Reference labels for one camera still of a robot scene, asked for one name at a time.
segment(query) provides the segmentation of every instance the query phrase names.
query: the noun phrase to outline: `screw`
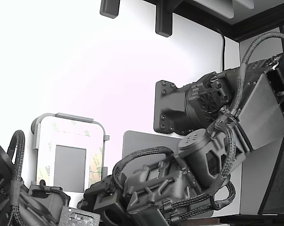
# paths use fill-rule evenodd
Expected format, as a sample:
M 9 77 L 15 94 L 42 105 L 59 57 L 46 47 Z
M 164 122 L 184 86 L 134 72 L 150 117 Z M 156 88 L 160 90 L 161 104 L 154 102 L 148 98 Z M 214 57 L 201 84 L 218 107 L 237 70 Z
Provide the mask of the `screw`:
M 153 205 L 155 204 L 155 201 L 150 200 L 150 201 L 148 202 L 148 204 L 149 204 L 150 206 L 153 206 Z
M 225 95 L 223 98 L 222 98 L 223 101 L 227 101 L 228 100 L 228 96 Z

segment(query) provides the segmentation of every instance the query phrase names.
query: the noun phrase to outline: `gray rectangle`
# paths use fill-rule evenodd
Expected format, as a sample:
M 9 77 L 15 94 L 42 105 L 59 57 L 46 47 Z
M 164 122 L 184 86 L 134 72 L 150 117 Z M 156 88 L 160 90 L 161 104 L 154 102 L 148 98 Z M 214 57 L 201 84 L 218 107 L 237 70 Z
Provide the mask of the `gray rectangle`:
M 54 186 L 65 192 L 84 192 L 86 152 L 82 148 L 56 146 Z

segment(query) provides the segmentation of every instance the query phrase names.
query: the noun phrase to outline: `white wall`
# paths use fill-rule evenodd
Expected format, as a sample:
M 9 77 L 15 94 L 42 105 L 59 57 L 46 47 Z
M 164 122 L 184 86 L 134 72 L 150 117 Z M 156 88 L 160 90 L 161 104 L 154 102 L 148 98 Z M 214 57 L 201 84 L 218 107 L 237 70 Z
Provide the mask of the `white wall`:
M 273 30 L 270 30 L 269 32 L 280 32 L 280 29 L 277 27 Z M 239 43 L 241 59 L 244 57 L 251 43 L 255 41 L 255 39 L 258 38 L 260 35 L 254 36 L 252 38 L 249 38 Z M 260 45 L 255 49 L 249 62 L 253 63 L 258 60 L 269 59 L 280 53 L 283 53 L 283 46 L 282 46 L 281 39 L 278 39 L 278 38 L 267 39 L 263 41 L 262 43 L 260 43 Z
M 32 121 L 43 113 L 94 118 L 110 135 L 105 165 L 121 158 L 127 130 L 154 133 L 154 87 L 180 87 L 221 70 L 220 35 L 174 15 L 170 38 L 155 34 L 155 6 L 121 0 L 116 19 L 100 0 L 0 1 L 0 144 L 26 135 L 23 178 L 35 179 Z M 226 42 L 226 68 L 239 66 Z

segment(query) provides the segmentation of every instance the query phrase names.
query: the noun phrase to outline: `black shelf bracket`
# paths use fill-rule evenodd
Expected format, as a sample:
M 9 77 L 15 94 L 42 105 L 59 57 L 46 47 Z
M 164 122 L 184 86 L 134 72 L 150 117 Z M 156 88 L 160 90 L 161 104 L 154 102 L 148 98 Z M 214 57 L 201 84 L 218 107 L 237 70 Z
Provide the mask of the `black shelf bracket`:
M 109 18 L 116 18 L 119 14 L 120 0 L 101 0 L 100 14 Z
M 164 37 L 172 35 L 173 11 L 183 0 L 158 0 L 156 9 L 156 33 Z

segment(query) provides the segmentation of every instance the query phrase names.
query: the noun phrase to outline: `cable bundle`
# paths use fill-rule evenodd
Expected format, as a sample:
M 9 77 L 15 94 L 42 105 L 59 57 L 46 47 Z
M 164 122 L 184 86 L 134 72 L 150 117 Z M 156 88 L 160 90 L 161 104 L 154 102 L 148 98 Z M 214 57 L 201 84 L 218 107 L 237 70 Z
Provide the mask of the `cable bundle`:
M 25 150 L 25 135 L 21 130 L 16 131 L 10 141 L 9 147 L 15 147 L 16 149 L 16 160 L 15 160 L 15 171 L 12 176 L 11 186 L 10 186 L 10 206 L 11 213 L 8 222 L 8 226 L 11 226 L 13 221 L 15 221 L 20 226 L 26 226 L 22 221 L 19 209 L 19 199 L 20 191 L 22 185 L 21 173 L 24 159 L 24 150 Z

